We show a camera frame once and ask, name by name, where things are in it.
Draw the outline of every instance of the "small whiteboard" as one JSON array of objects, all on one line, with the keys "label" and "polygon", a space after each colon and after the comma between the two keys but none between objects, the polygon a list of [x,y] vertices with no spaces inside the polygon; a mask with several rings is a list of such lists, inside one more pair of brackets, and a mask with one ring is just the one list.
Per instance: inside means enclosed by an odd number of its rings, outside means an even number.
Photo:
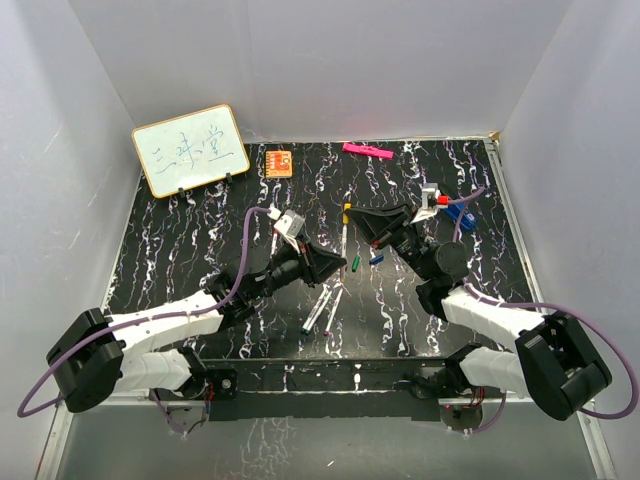
[{"label": "small whiteboard", "polygon": [[229,105],[136,128],[131,137],[156,198],[249,170]]}]

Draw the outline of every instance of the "blue object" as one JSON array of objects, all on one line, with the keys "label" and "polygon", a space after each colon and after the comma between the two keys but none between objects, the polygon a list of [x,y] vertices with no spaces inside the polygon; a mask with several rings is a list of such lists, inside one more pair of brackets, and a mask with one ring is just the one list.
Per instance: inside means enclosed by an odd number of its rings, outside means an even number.
[{"label": "blue object", "polygon": [[[444,213],[453,218],[455,222],[458,220],[458,215],[460,215],[460,210],[462,210],[462,206],[464,204],[460,203],[458,205],[449,205],[444,209]],[[476,228],[476,217],[469,213],[468,211],[462,216],[462,220],[460,221],[460,228],[462,228],[465,232],[469,232]]]},{"label": "blue object", "polygon": [[369,265],[377,265],[379,264],[382,260],[384,260],[384,254],[380,254],[377,257],[373,257],[371,260],[369,260]]}]

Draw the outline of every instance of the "white wall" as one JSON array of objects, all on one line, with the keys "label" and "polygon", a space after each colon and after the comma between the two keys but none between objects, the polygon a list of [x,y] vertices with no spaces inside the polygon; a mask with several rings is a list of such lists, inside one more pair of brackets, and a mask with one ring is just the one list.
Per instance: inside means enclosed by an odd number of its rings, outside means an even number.
[{"label": "white wall", "polygon": [[70,0],[136,125],[244,140],[502,130],[570,0]]},{"label": "white wall", "polygon": [[[640,4],[574,2],[503,133],[506,177],[546,299],[602,325],[640,373]],[[629,399],[613,385],[598,410]],[[601,422],[621,479],[638,478],[640,412]]]},{"label": "white wall", "polygon": [[18,404],[103,298],[138,179],[132,128],[66,1],[0,2],[2,478],[33,478],[53,412],[20,420]]}]

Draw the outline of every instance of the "whiteboard frame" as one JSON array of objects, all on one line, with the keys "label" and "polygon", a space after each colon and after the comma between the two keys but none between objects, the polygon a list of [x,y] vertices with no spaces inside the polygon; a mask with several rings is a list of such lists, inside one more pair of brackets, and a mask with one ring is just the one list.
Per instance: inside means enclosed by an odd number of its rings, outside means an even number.
[{"label": "whiteboard frame", "polygon": [[[231,115],[231,121],[233,122],[233,126],[236,129],[236,133],[238,134],[238,138],[240,139],[240,145],[242,145],[242,151],[244,153],[244,158],[247,160],[247,168],[245,168],[244,170],[238,170],[236,172],[229,172],[229,173],[231,173],[231,175],[238,175],[240,173],[247,172],[251,168],[251,160],[249,159],[249,155],[247,155],[246,148],[244,148],[244,142],[242,141],[242,136],[240,135],[240,130],[238,130],[238,125],[236,124],[236,118],[233,116],[233,110],[231,110],[231,107],[229,105],[227,105],[226,103],[222,103],[222,104],[216,105],[214,107],[203,108],[202,110],[198,110],[196,112],[187,113],[187,114],[184,114],[184,115],[180,115],[178,117],[169,118],[167,120],[162,120],[160,122],[151,123],[149,125],[144,125],[142,127],[137,127],[137,128],[134,128],[133,131],[131,132],[131,140],[133,141],[133,146],[135,147],[136,153],[138,154],[138,160],[140,160],[140,165],[142,165],[142,170],[144,171],[144,176],[147,179],[147,183],[149,184],[149,188],[151,189],[151,194],[155,198],[170,197],[171,195],[175,195],[175,194],[179,193],[180,189],[178,189],[178,190],[176,190],[174,192],[169,192],[169,193],[164,194],[164,195],[160,195],[160,196],[156,195],[156,192],[153,189],[153,183],[151,183],[151,181],[149,181],[149,173],[147,172],[147,167],[146,167],[144,161],[142,160],[142,155],[140,154],[140,150],[138,149],[138,144],[136,143],[136,138],[135,138],[136,132],[138,130],[144,130],[145,128],[155,127],[156,125],[161,125],[163,123],[173,122],[174,120],[179,120],[181,118],[191,117],[192,115],[198,115],[200,113],[208,112],[210,110],[215,110],[217,108],[228,108],[229,109],[229,114]],[[223,180],[225,178],[226,178],[226,175],[222,175],[221,177],[217,177],[217,178],[214,178],[212,180],[207,180],[206,182],[202,182],[202,183],[199,183],[197,185],[192,185],[189,188],[185,188],[184,190],[192,190],[194,188],[198,188],[198,187],[201,187],[203,185],[208,185],[209,183],[217,182],[217,181]]]}]

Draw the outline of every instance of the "black marble table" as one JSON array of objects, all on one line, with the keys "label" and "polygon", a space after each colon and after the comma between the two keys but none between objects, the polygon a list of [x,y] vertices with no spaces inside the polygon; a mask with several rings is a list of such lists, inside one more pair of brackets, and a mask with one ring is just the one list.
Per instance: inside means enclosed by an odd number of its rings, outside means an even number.
[{"label": "black marble table", "polygon": [[[473,141],[370,142],[393,150],[392,160],[342,152],[340,143],[247,145],[251,169],[188,192],[186,199],[153,198],[140,180],[129,225],[113,277],[108,311],[129,313],[178,300],[197,291],[210,276],[240,257],[242,221],[248,207],[274,205],[306,218],[311,241],[340,251],[342,206],[418,205],[426,182],[445,184],[459,196],[479,186],[486,192],[471,211],[477,228],[464,233],[471,280],[483,292],[509,301],[531,295],[507,222],[484,143]],[[290,150],[294,176],[266,179],[265,152]],[[256,216],[252,225],[249,265],[262,269],[272,244],[272,223]],[[444,213],[424,223],[425,235],[451,239],[453,220]],[[470,330],[427,315],[418,303],[420,280],[390,248],[385,260],[369,266],[376,255],[352,224],[348,265],[362,257],[356,273],[348,270],[334,326],[323,335],[330,301],[309,336],[300,328],[322,289],[294,282],[256,305],[249,322],[216,335],[188,339],[203,359],[238,358],[393,358],[446,357],[471,340]],[[329,281],[333,285],[337,275]]]}]

